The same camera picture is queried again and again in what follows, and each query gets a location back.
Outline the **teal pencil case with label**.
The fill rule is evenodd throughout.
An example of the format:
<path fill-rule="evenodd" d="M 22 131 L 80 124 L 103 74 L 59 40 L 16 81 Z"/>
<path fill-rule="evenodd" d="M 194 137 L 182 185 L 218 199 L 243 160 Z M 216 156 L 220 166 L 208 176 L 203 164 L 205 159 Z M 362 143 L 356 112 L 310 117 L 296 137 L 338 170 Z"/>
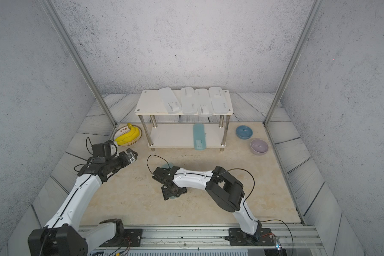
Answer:
<path fill-rule="evenodd" d="M 206 136 L 205 127 L 203 124 L 197 123 L 193 125 L 193 141 L 195 150 L 205 150 Z"/>

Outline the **clear pencil case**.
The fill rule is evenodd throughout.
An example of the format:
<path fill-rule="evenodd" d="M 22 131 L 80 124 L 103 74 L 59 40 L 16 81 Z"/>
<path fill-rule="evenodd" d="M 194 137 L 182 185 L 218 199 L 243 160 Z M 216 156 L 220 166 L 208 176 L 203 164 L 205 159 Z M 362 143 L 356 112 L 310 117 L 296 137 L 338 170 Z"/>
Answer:
<path fill-rule="evenodd" d="M 182 111 L 182 106 L 171 88 L 165 87 L 158 92 L 168 114 L 177 114 Z"/>
<path fill-rule="evenodd" d="M 195 97 L 197 102 L 198 115 L 209 117 L 213 115 L 213 107 L 208 89 L 196 89 Z"/>
<path fill-rule="evenodd" d="M 225 115 L 229 112 L 229 104 L 226 99 L 225 91 L 220 87 L 211 87 L 208 89 L 212 103 L 213 113 Z"/>
<path fill-rule="evenodd" d="M 180 90 L 182 113 L 184 115 L 197 114 L 197 100 L 195 90 L 192 87 L 185 87 Z"/>

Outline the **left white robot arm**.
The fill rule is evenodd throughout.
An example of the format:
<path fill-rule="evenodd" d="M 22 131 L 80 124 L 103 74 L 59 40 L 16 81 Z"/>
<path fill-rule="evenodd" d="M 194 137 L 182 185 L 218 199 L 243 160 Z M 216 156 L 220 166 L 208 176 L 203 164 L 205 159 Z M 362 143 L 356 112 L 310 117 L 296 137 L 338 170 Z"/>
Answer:
<path fill-rule="evenodd" d="M 86 256 L 102 245 L 129 247 L 131 240 L 125 235 L 120 219 L 106 220 L 83 235 L 79 233 L 79 226 L 101 185 L 119 170 L 134 163 L 137 157 L 137 152 L 128 149 L 115 157 L 90 158 L 56 214 L 43 228 L 35 229 L 29 235 L 31 255 Z"/>

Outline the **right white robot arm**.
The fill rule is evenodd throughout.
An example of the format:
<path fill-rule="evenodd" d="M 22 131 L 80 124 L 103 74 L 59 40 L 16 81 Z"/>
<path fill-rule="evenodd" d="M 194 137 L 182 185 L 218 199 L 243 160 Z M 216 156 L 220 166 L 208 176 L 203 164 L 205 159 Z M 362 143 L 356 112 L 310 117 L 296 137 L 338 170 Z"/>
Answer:
<path fill-rule="evenodd" d="M 224 168 L 192 171 L 178 166 L 158 167 L 153 172 L 153 179 L 162 184 L 165 200 L 180 197 L 188 188 L 206 191 L 217 206 L 233 214 L 248 241 L 260 241 L 261 223 L 246 202 L 244 186 Z"/>

